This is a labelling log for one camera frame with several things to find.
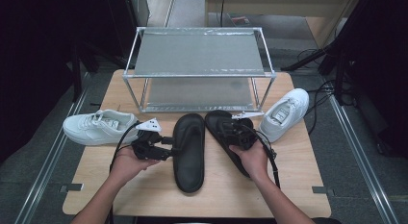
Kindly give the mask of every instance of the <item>white shoe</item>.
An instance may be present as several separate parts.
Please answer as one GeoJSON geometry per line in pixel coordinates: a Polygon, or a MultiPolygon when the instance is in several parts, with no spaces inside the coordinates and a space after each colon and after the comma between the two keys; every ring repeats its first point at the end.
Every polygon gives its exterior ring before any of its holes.
{"type": "MultiPolygon", "coordinates": [[[[138,119],[132,113],[111,110],[98,111],[68,117],[63,124],[66,136],[83,145],[119,143],[126,130],[138,119]]],[[[138,138],[138,130],[132,129],[123,140],[130,143],[138,138]]]]}
{"type": "Polygon", "coordinates": [[[309,94],[296,88],[276,102],[264,115],[259,131],[274,142],[298,123],[309,107],[309,94]]]}

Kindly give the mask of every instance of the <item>floor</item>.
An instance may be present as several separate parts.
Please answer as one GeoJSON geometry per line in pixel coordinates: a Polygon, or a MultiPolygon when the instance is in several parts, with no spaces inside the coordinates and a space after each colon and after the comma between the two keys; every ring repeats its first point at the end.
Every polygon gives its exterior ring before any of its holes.
{"type": "MultiPolygon", "coordinates": [[[[202,0],[149,0],[149,26],[200,27],[202,0]]],[[[210,25],[218,26],[219,13],[211,13],[210,25]]],[[[296,16],[248,15],[253,26],[263,27],[274,69],[288,66],[317,48],[305,19],[296,16]]],[[[232,26],[228,17],[224,25],[232,26]]],[[[98,110],[117,67],[98,59],[97,73],[83,71],[84,94],[72,103],[73,89],[38,128],[33,139],[0,166],[0,223],[68,223],[72,215],[62,211],[65,193],[84,146],[67,140],[64,119],[75,113],[98,110]]],[[[333,74],[317,72],[320,60],[290,72],[295,87],[317,89],[333,74]]],[[[315,102],[311,92],[311,104],[315,102]]],[[[310,139],[327,189],[333,218],[342,223],[408,223],[408,161],[385,157],[357,107],[340,107],[333,98],[305,117],[307,128],[316,128],[310,139]]],[[[155,219],[116,217],[115,223],[154,223],[155,219]]],[[[245,220],[261,223],[260,220],[245,220]]]]}

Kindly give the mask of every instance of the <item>table surface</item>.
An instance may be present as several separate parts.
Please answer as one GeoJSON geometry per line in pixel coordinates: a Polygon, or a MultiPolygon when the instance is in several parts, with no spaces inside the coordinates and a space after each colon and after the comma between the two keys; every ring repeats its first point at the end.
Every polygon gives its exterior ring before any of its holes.
{"type": "MultiPolygon", "coordinates": [[[[156,117],[163,137],[171,137],[180,112],[138,113],[122,80],[123,70],[115,72],[106,92],[101,110],[132,112],[140,121],[156,117]]],[[[257,87],[265,87],[268,79],[257,79],[257,87]]],[[[142,87],[142,81],[133,87],[142,87]]],[[[293,89],[291,76],[277,73],[264,105],[266,112],[284,94],[293,89]]],[[[261,116],[251,118],[255,128],[261,116]]],[[[158,144],[164,148],[170,146],[158,144]]],[[[276,164],[283,192],[311,217],[328,217],[331,209],[326,194],[314,193],[312,187],[323,187],[319,168],[302,120],[271,144],[277,153],[276,164]]],[[[84,184],[81,191],[70,191],[63,210],[76,214],[95,194],[109,174],[115,145],[85,148],[75,173],[73,184],[84,184]]],[[[178,216],[178,217],[272,217],[262,195],[250,179],[245,178],[230,161],[212,135],[205,134],[205,178],[200,190],[183,193],[174,181],[172,158],[142,171],[117,195],[116,215],[178,216]]],[[[270,163],[269,176],[273,179],[270,163]]]]}

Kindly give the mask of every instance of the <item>hand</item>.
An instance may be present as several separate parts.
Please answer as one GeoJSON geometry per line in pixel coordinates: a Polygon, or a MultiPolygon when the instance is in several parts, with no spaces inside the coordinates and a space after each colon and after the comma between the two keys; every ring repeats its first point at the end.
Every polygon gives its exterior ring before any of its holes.
{"type": "Polygon", "coordinates": [[[268,157],[261,141],[255,141],[248,150],[236,145],[230,145],[229,148],[240,157],[243,167],[252,179],[268,177],[268,157]]]}
{"type": "Polygon", "coordinates": [[[109,177],[115,178],[117,182],[122,183],[124,186],[142,170],[146,170],[150,165],[159,162],[157,160],[140,160],[136,157],[132,147],[124,147],[117,152],[109,177]]]}

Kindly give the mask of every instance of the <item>black slide sandal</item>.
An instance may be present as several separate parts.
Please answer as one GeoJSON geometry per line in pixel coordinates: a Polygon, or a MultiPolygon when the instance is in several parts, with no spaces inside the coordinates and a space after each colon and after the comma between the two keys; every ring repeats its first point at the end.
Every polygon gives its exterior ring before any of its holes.
{"type": "Polygon", "coordinates": [[[204,119],[197,113],[182,116],[173,131],[174,179],[186,193],[198,191],[204,182],[204,119]]]}
{"type": "Polygon", "coordinates": [[[234,152],[232,152],[225,141],[218,135],[220,129],[219,124],[221,122],[240,122],[241,124],[253,128],[253,123],[249,118],[241,119],[240,121],[234,120],[231,118],[232,114],[227,111],[212,111],[208,112],[205,116],[205,125],[210,133],[214,136],[217,142],[221,145],[222,149],[228,154],[228,157],[234,163],[234,165],[240,170],[240,172],[247,178],[249,178],[249,174],[246,172],[245,168],[241,163],[240,157],[234,152]]]}

